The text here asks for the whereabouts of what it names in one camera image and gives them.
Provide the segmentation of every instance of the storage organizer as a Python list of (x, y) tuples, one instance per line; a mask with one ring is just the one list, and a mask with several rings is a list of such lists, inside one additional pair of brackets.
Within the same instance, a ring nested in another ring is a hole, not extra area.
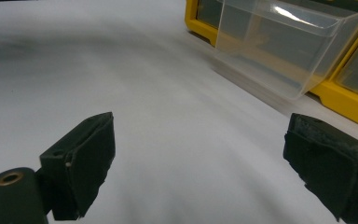
[(358, 122), (358, 39), (333, 75), (311, 91), (326, 107)]
[(225, 0), (216, 58), (286, 99), (337, 67), (358, 36), (358, 12), (308, 0)]

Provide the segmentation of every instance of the screw hole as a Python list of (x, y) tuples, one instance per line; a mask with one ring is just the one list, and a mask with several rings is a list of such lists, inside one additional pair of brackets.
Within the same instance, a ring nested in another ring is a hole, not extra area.
[(0, 186), (7, 186), (21, 180), (24, 175), (20, 172), (12, 172), (0, 177)]

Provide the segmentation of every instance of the white surface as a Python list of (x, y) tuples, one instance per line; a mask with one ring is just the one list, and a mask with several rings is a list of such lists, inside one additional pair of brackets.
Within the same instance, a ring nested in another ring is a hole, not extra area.
[(307, 96), (267, 105), (218, 75), (185, 4), (0, 3), (0, 173), (38, 169), (80, 121), (112, 111), (117, 156), (77, 223), (336, 223), (282, 158), (283, 136), (292, 112), (357, 138), (358, 125)]

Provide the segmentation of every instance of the yellow frame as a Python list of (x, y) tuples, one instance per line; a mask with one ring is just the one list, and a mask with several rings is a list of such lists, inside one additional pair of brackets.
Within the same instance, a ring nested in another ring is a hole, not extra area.
[(186, 0), (185, 23), (189, 30), (209, 39), (211, 45), (216, 45), (217, 29), (211, 25), (197, 20), (199, 0)]
[[(206, 37), (215, 46), (217, 29), (211, 25), (197, 20), (199, 0), (186, 0), (185, 22), (187, 28), (201, 36)], [(350, 47), (333, 74), (321, 84), (310, 90), (321, 99), (324, 106), (336, 111), (344, 117), (358, 123), (358, 94), (336, 83), (337, 76), (358, 48), (358, 38)]]

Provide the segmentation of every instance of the white table surface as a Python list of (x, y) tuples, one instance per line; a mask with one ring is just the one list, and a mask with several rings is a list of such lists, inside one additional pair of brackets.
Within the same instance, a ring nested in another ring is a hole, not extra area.
[(293, 112), (356, 138), (358, 125), (309, 96), (266, 104), (220, 76), (185, 6), (0, 3), (0, 173), (38, 169), (80, 121), (112, 111), (117, 156), (77, 223), (336, 223), (282, 158), (283, 137)]

